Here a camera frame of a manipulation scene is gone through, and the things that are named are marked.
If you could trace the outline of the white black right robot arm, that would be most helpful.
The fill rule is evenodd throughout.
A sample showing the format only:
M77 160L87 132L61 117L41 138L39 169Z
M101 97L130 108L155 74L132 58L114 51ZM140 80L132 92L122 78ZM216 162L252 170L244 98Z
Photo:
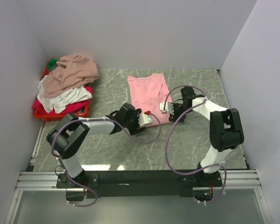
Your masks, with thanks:
M182 178L182 183L191 187L220 186L219 170L228 155L244 142L244 133L239 111L225 108L211 102L204 91L196 94L197 87L180 85L182 102L170 103L167 99L160 104L162 113L169 114L174 125L183 123L186 115L196 112L209 121L210 148L198 163L197 169L189 173L174 170Z

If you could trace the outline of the pink t shirt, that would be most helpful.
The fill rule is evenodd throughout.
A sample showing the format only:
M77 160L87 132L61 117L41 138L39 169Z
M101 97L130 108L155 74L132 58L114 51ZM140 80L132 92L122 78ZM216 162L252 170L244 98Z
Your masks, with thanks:
M159 119L162 125L169 123L169 114L162 113L160 104L172 98L168 96L169 89L164 75L154 73L148 77L127 77L132 105L143 112L150 111Z

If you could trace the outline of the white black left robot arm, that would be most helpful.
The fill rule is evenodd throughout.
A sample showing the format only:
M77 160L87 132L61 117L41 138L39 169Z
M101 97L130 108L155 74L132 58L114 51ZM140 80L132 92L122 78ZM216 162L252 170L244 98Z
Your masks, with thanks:
M143 113L129 103L96 119L80 118L70 113L47 135L47 142L51 145L52 155L61 161L62 168L68 174L67 182L77 188L87 183L85 170L77 157L77 151L87 135L115 134L127 129L132 136L145 131L145 126L152 122L150 112Z

